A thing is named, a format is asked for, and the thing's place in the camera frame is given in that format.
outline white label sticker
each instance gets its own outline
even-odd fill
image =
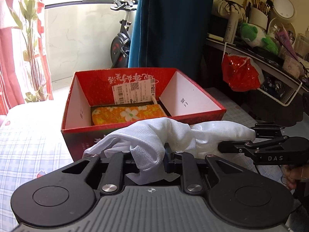
[[[155,96],[155,79],[114,85],[112,89],[115,104],[149,102],[151,96]]]

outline bamboo plant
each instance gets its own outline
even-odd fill
[[[45,101],[47,95],[44,94],[44,85],[42,85],[42,74],[40,72],[40,67],[38,61],[36,60],[35,49],[37,47],[37,35],[35,27],[37,27],[36,21],[38,19],[37,14],[37,0],[21,0],[19,1],[21,14],[24,17],[26,23],[23,24],[22,20],[19,18],[17,13],[13,8],[10,8],[11,15],[14,21],[17,24],[18,29],[21,30],[22,35],[25,40],[26,50],[23,51],[24,61],[30,63],[30,68],[27,70],[27,75],[30,80],[30,84],[34,89],[34,94],[31,92],[26,93],[25,101],[29,102],[38,102]]]

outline exercise bike seat post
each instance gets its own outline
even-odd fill
[[[111,10],[124,10],[126,11],[126,17],[120,20],[120,32],[115,36],[111,44],[112,68],[127,68],[131,45],[131,35],[129,33],[131,23],[128,22],[128,18],[130,12],[136,10],[136,7],[131,0],[114,0],[114,3],[116,6],[111,6]]]

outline orange floral fabric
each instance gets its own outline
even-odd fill
[[[91,115],[95,125],[167,117],[159,104],[131,107],[97,107]]]

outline makeup mirror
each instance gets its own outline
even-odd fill
[[[282,22],[291,23],[294,20],[296,10],[290,0],[272,0],[273,13]]]

